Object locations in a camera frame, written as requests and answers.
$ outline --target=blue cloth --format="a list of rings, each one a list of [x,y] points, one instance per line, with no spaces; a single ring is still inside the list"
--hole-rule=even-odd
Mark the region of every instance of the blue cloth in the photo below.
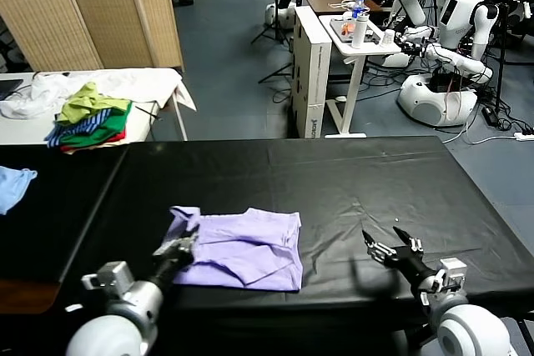
[[[56,148],[57,146],[61,145],[61,138],[65,135],[74,135],[79,133],[91,135],[103,124],[104,121],[108,119],[110,114],[111,108],[105,108],[104,110],[96,113],[94,116],[85,118],[74,125],[63,126],[56,123],[56,126],[52,132],[44,140],[48,141],[47,146],[49,148]]]
[[[0,214],[6,214],[23,198],[30,181],[37,177],[37,171],[13,170],[0,166]]]

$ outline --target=humanoid robot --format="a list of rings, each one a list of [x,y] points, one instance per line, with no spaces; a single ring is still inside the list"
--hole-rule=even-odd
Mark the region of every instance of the humanoid robot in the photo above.
[[[418,27],[400,37],[403,51],[428,60],[438,60],[450,72],[446,75],[421,74],[402,84],[398,103],[412,118],[433,127],[466,123],[476,104],[471,84],[487,83],[492,70],[481,62],[490,31],[499,9],[485,0],[445,0],[438,27]],[[461,41],[472,35],[471,56],[458,50]],[[415,38],[437,38],[437,42],[415,45]]]

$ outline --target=power strip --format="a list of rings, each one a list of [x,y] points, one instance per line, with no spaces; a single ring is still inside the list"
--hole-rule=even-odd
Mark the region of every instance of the power strip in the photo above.
[[[534,141],[534,135],[523,135],[522,133],[514,133],[514,137],[518,141]]]

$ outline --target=laptop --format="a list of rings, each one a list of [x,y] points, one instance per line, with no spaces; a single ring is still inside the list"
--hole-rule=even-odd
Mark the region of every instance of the laptop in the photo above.
[[[0,100],[6,100],[10,95],[14,94],[23,82],[22,79],[0,81]]]

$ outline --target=red cloth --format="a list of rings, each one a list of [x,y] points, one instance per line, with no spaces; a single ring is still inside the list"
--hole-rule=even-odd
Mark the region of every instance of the red cloth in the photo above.
[[[126,128],[121,133],[118,133],[114,137],[111,137],[110,139],[108,139],[104,143],[118,142],[118,141],[121,141],[121,140],[123,140],[125,138],[126,138]],[[60,149],[61,149],[62,152],[70,152],[72,150],[82,150],[82,149],[85,149],[85,148],[73,148],[72,146],[62,146],[62,147],[60,147]]]

